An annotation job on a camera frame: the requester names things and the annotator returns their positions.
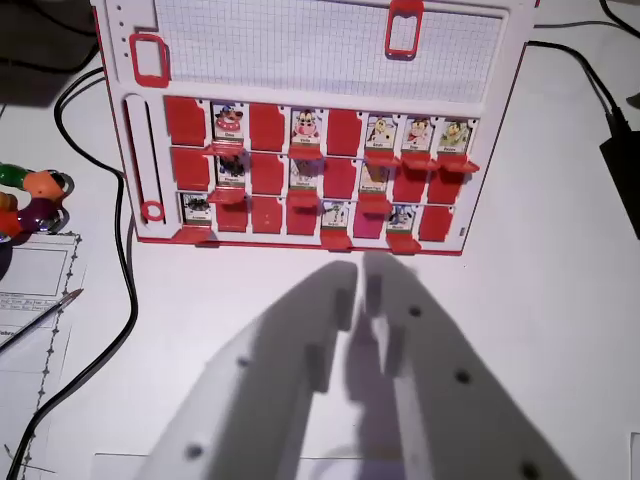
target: black cable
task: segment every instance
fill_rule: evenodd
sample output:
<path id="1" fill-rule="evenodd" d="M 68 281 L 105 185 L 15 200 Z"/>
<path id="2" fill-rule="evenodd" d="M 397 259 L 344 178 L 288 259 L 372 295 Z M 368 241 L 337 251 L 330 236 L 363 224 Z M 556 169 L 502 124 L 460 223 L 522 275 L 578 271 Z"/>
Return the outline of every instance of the black cable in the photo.
<path id="1" fill-rule="evenodd" d="M 622 131 L 630 131 L 627 119 L 624 117 L 624 114 L 622 113 L 622 110 L 620 110 L 620 107 L 618 106 L 615 99 L 613 98 L 613 95 L 611 95 L 611 92 L 609 91 L 609 89 L 602 82 L 602 80 L 600 79 L 596 71 L 593 69 L 591 64 L 588 62 L 588 60 L 584 57 L 584 55 L 582 55 L 577 50 L 574 50 L 573 48 L 567 47 L 566 45 L 562 45 L 560 43 L 529 40 L 527 45 L 531 47 L 543 47 L 543 48 L 552 48 L 554 50 L 561 50 L 565 53 L 568 53 L 569 55 L 574 57 L 576 60 L 578 60 L 578 62 L 580 62 L 580 65 L 582 65 L 582 68 L 585 70 L 585 72 L 587 72 L 587 76 L 593 79 L 593 81 L 596 83 L 598 88 L 602 91 L 603 95 L 609 102 L 609 105 L 611 105 L 611 113 L 610 114 L 607 113 L 606 115 L 607 115 L 607 122 L 609 123 L 609 129 L 611 130 L 612 135 L 615 136 L 616 134 Z"/>
<path id="2" fill-rule="evenodd" d="M 35 433 L 36 427 L 42 421 L 44 417 L 46 417 L 55 407 L 57 407 L 61 402 L 63 402 L 66 398 L 72 395 L 78 388 L 80 388 L 84 383 L 89 380 L 95 373 L 97 373 L 110 359 L 111 357 L 118 351 L 118 349 L 122 346 L 127 337 L 131 334 L 136 320 L 138 318 L 138 297 L 136 293 L 135 284 L 133 281 L 133 275 L 128 268 L 125 251 L 122 245 L 122 232 L 120 228 L 121 223 L 121 213 L 122 213 L 122 199 L 124 196 L 124 176 L 121 172 L 116 170 L 109 165 L 106 165 L 99 160 L 95 159 L 87 152 L 85 152 L 82 148 L 76 144 L 76 142 L 69 136 L 64 124 L 62 123 L 62 112 L 64 110 L 64 103 L 67 97 L 69 97 L 73 91 L 87 78 L 90 78 L 94 75 L 97 75 L 103 71 L 102 68 L 96 68 L 87 72 L 78 79 L 76 79 L 70 86 L 67 88 L 62 95 L 58 98 L 53 113 L 54 119 L 56 122 L 56 126 L 60 131 L 60 134 L 67 141 L 69 146 L 82 155 L 84 158 L 89 160 L 93 165 L 106 170 L 107 172 L 113 174 L 116 177 L 116 181 L 118 183 L 118 189 L 116 192 L 116 205 L 115 205 L 115 214 L 114 214 L 114 234 L 115 234 L 115 242 L 116 242 L 116 250 L 118 252 L 118 261 L 120 262 L 120 268 L 122 270 L 122 275 L 124 276 L 124 281 L 127 286 L 127 292 L 129 294 L 129 302 L 131 304 L 131 310 L 129 313 L 129 319 L 125 324 L 124 328 L 120 331 L 118 336 L 109 344 L 104 351 L 96 357 L 87 367 L 85 367 L 82 372 L 76 375 L 64 388 L 62 388 L 58 393 L 56 393 L 53 397 L 51 397 L 42 407 L 40 407 L 33 414 L 33 417 L 29 421 L 27 428 L 25 429 L 22 439 L 18 444 L 18 448 L 16 449 L 13 460 L 11 461 L 11 468 L 9 469 L 9 474 L 7 475 L 7 480 L 18 480 L 18 476 L 21 469 L 22 459 L 25 455 L 29 442 Z"/>
<path id="3" fill-rule="evenodd" d="M 618 25 L 620 25 L 620 27 L 622 27 L 627 33 L 630 33 L 634 37 L 640 39 L 640 32 L 635 28 L 633 28 L 628 23 L 626 23 L 625 21 L 621 20 L 620 17 L 618 17 L 616 14 L 614 14 L 609 8 L 609 4 L 607 3 L 607 0 L 600 0 L 600 6 L 602 7 L 602 10 L 604 11 L 607 17 L 609 17 L 611 20 L 613 20 Z"/>
<path id="4" fill-rule="evenodd" d="M 84 70 L 84 68 L 89 64 L 91 60 L 93 60 L 93 57 L 95 57 L 96 53 L 98 53 L 99 51 L 100 51 L 100 47 L 98 45 L 98 42 L 96 42 L 91 47 L 91 50 L 89 50 L 89 53 L 84 58 L 84 60 L 82 60 L 82 62 L 79 65 L 76 65 L 75 67 L 70 67 L 70 68 L 49 67 L 47 65 L 38 65 L 30 62 L 23 62 L 22 60 L 12 60 L 10 58 L 5 58 L 5 57 L 0 57 L 0 65 L 8 65 L 9 67 L 29 68 L 31 70 L 36 70 L 38 72 L 43 72 L 43 73 L 63 73 L 67 75 L 72 75 L 74 73 L 78 73 Z"/>
<path id="5" fill-rule="evenodd" d="M 34 12 L 36 12 L 38 15 L 46 18 L 50 22 L 55 23 L 56 25 L 58 25 L 59 27 L 64 28 L 65 30 L 69 30 L 70 32 L 77 33 L 78 35 L 84 35 L 85 37 L 95 37 L 96 36 L 96 32 L 95 31 L 94 32 L 87 32 L 85 30 L 80 30 L 79 28 L 72 27 L 71 25 L 67 25 L 66 23 L 62 23 L 57 18 L 52 17 L 50 14 L 48 14 L 47 12 L 42 10 L 42 8 L 40 8 L 40 6 L 34 0 L 26 2 L 25 5 L 27 7 L 29 7 L 31 10 L 33 10 Z"/>
<path id="6" fill-rule="evenodd" d="M 617 23 L 613 22 L 605 22 L 602 20 L 585 20 L 582 22 L 569 22 L 569 23 L 537 23 L 533 26 L 533 28 L 573 28 L 573 27 L 584 27 L 586 25 L 603 25 L 606 27 L 613 27 L 626 32 L 626 30 Z"/>
<path id="7" fill-rule="evenodd" d="M 587 80 L 589 80 L 589 84 L 591 85 L 591 88 L 593 88 L 593 92 L 596 94 L 596 97 L 598 97 L 598 101 L 600 102 L 600 105 L 602 105 L 604 114 L 607 115 L 607 117 L 609 117 L 611 115 L 611 110 L 609 110 L 609 106 L 607 105 L 607 102 L 604 99 L 602 92 L 598 89 L 598 85 L 596 85 L 596 81 L 593 79 L 591 75 L 589 75 L 589 72 L 584 67 L 582 69 L 584 70 L 584 74 L 587 76 Z"/>

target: cartoon character picture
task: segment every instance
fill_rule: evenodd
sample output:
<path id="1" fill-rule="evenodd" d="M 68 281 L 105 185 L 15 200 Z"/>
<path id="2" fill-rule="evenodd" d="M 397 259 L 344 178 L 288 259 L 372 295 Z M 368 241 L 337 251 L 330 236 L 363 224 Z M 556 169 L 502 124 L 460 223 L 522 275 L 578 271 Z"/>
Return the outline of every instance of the cartoon character picture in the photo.
<path id="1" fill-rule="evenodd" d="M 242 124 L 244 114 L 236 111 L 232 105 L 214 105 L 214 133 L 218 140 L 241 141 Z"/>
<path id="2" fill-rule="evenodd" d="M 384 193 L 387 191 L 389 169 L 374 165 L 363 165 L 360 174 L 360 191 L 365 193 Z"/>
<path id="3" fill-rule="evenodd" d="M 366 141 L 368 148 L 391 149 L 395 137 L 396 124 L 391 117 L 369 117 Z"/>
<path id="4" fill-rule="evenodd" d="M 315 189 L 318 184 L 317 162 L 310 160 L 291 160 L 289 168 L 289 186 L 291 188 Z"/>
<path id="5" fill-rule="evenodd" d="M 465 122 L 445 122 L 444 133 L 440 137 L 438 152 L 465 153 L 471 137 L 471 129 Z"/>
<path id="6" fill-rule="evenodd" d="M 244 186 L 244 165 L 237 155 L 234 157 L 218 157 L 216 174 L 218 185 Z"/>
<path id="7" fill-rule="evenodd" d="M 428 118 L 409 118 L 404 130 L 402 150 L 428 150 L 431 130 Z"/>
<path id="8" fill-rule="evenodd" d="M 182 218 L 187 225 L 211 224 L 211 205 L 206 193 L 182 193 Z"/>
<path id="9" fill-rule="evenodd" d="M 389 232 L 411 232 L 415 213 L 410 205 L 394 205 L 387 222 Z"/>
<path id="10" fill-rule="evenodd" d="M 347 228 L 349 206 L 346 202 L 323 202 L 322 227 Z"/>
<path id="11" fill-rule="evenodd" d="M 320 119 L 312 110 L 307 109 L 293 112 L 292 143 L 320 143 L 320 131 Z"/>

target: paper sheet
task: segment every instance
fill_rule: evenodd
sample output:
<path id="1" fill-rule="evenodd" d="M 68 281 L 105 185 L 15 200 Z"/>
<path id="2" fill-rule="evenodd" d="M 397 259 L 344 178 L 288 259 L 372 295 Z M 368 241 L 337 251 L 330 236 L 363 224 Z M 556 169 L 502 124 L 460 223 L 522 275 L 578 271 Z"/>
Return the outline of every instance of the paper sheet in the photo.
<path id="1" fill-rule="evenodd" d="M 75 233 L 32 235 L 22 245 L 2 246 L 0 255 L 0 341 L 13 334 L 67 292 L 80 288 L 85 263 Z M 71 322 L 58 312 L 0 355 L 0 444 L 15 452 L 33 412 L 58 389 Z M 43 467 L 48 419 L 36 431 L 24 463 Z M 0 445 L 0 477 L 11 459 Z M 42 472 L 26 468 L 25 479 Z"/>
<path id="2" fill-rule="evenodd" d="M 93 458 L 91 480 L 134 480 L 146 458 L 98 453 Z M 402 462 L 391 460 L 301 458 L 296 480 L 404 480 L 404 467 Z"/>
<path id="3" fill-rule="evenodd" d="M 389 9 L 319 0 L 156 0 L 174 80 L 345 95 L 482 100 L 502 19 L 426 11 L 412 61 L 389 59 Z M 396 17 L 390 47 L 411 50 Z"/>

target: screw hole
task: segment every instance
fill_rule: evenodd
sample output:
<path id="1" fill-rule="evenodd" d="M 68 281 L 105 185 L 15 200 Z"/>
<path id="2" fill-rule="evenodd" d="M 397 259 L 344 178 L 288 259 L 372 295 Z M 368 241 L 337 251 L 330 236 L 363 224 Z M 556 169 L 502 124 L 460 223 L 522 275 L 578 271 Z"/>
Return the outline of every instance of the screw hole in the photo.
<path id="1" fill-rule="evenodd" d="M 471 383 L 471 375 L 466 370 L 457 370 L 455 373 L 456 380 L 458 383 L 462 383 L 463 385 L 468 385 Z"/>
<path id="2" fill-rule="evenodd" d="M 195 460 L 203 453 L 204 449 L 202 448 L 202 445 L 199 445 L 197 443 L 190 443 L 189 445 L 187 445 L 187 448 L 184 451 L 185 457 L 187 457 L 189 460 Z"/>
<path id="3" fill-rule="evenodd" d="M 520 473 L 527 480 L 538 480 L 540 478 L 540 471 L 531 462 L 523 462 L 520 466 Z"/>

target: white plastic frame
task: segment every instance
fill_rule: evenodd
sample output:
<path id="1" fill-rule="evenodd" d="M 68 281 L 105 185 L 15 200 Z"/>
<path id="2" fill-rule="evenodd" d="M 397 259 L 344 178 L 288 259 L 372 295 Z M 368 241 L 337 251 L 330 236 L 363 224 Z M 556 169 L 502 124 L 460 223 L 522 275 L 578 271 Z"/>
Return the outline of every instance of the white plastic frame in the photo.
<path id="1" fill-rule="evenodd" d="M 345 3 L 371 4 L 387 6 L 390 0 L 341 0 Z M 156 152 L 157 176 L 160 192 L 164 199 L 163 206 L 165 218 L 162 222 L 146 222 L 141 215 L 141 204 L 144 201 L 155 200 L 156 192 L 145 189 L 139 192 L 136 182 L 129 183 L 129 192 L 136 219 L 138 235 L 143 238 L 155 238 L 170 240 L 182 227 L 180 222 L 180 211 L 172 200 L 175 198 L 176 182 L 173 178 L 170 158 L 171 140 L 167 131 L 164 97 L 186 96 L 196 99 L 228 99 L 229 101 L 249 104 L 252 102 L 271 103 L 285 106 L 286 125 L 285 142 L 283 154 L 287 153 L 289 146 L 289 135 L 291 125 L 291 106 L 316 109 L 342 108 L 362 112 L 362 135 L 366 134 L 366 122 L 368 112 L 388 112 L 400 114 L 402 117 L 398 124 L 398 134 L 394 152 L 400 154 L 401 132 L 407 116 L 426 115 L 430 117 L 477 119 L 477 128 L 474 128 L 470 140 L 468 154 L 472 161 L 480 167 L 480 170 L 472 175 L 467 175 L 467 181 L 455 203 L 455 215 L 449 230 L 447 239 L 444 242 L 420 242 L 423 250 L 460 252 L 463 248 L 467 232 L 480 189 L 487 172 L 487 167 L 493 153 L 497 140 L 500 125 L 507 107 L 507 102 L 512 89 L 515 76 L 517 74 L 519 62 L 526 41 L 529 38 L 534 20 L 535 0 L 472 0 L 469 2 L 458 2 L 443 0 L 438 3 L 425 2 L 425 9 L 429 11 L 442 11 L 460 14 L 473 14 L 481 16 L 498 17 L 502 19 L 502 27 L 498 40 L 498 47 L 494 55 L 490 68 L 488 83 L 479 103 L 452 103 L 442 101 L 410 101 L 374 97 L 357 97 L 350 95 L 321 94 L 316 92 L 305 92 L 296 90 L 277 91 L 259 87 L 236 87 L 229 85 L 202 84 L 193 82 L 173 82 L 167 88 L 146 88 L 140 86 L 134 78 L 131 62 L 131 52 L 129 46 L 129 36 L 137 32 L 154 32 L 157 30 L 155 18 L 155 5 L 153 0 L 138 0 L 136 2 L 124 2 L 122 0 L 91 0 L 95 7 L 96 16 L 99 22 L 100 37 L 104 55 L 104 64 L 109 78 L 110 94 L 113 103 L 113 115 L 122 150 L 127 178 L 135 178 L 136 165 L 133 157 L 130 139 L 128 138 L 128 122 L 123 109 L 123 100 L 130 95 L 137 95 L 142 98 L 148 108 L 151 120 L 150 127 L 142 125 L 138 118 L 131 120 L 131 130 L 150 131 L 153 135 L 153 142 Z M 145 64 L 153 69 L 153 59 L 145 59 Z M 249 122 L 248 109 L 244 117 L 246 124 Z M 326 152 L 326 121 L 328 117 L 323 117 L 324 142 L 321 144 L 322 153 Z M 432 154 L 437 148 L 437 136 L 439 134 L 438 125 L 434 132 L 434 141 L 431 145 Z M 247 141 L 249 135 L 245 135 L 245 148 L 250 150 L 250 142 Z M 363 145 L 358 151 L 358 157 L 363 156 Z M 148 162 L 144 165 L 138 164 L 140 178 L 153 178 L 156 175 L 155 168 L 151 169 Z M 247 176 L 247 187 L 250 189 L 250 177 Z M 392 181 L 389 182 L 388 192 L 392 191 Z M 423 202 L 426 201 L 426 190 L 423 195 Z M 293 235 L 267 235 L 250 233 L 227 233 L 216 232 L 215 238 L 221 241 L 234 242 L 265 242 L 265 243 L 286 243 L 320 245 L 318 220 L 316 235 L 312 237 Z M 388 248 L 384 238 L 380 240 L 360 240 L 352 239 L 355 247 L 377 247 Z"/>

